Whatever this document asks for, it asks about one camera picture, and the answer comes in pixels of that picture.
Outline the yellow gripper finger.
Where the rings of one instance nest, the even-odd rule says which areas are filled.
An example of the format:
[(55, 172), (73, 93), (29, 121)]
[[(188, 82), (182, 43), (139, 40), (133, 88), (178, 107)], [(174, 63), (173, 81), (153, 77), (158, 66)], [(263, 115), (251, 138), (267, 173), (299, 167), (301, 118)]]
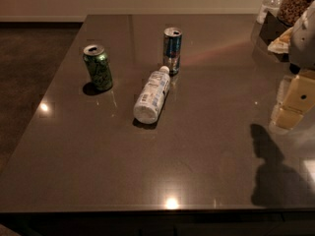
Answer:
[(302, 70), (295, 76), (284, 76), (277, 95), (275, 125), (293, 129), (315, 106), (315, 71)]

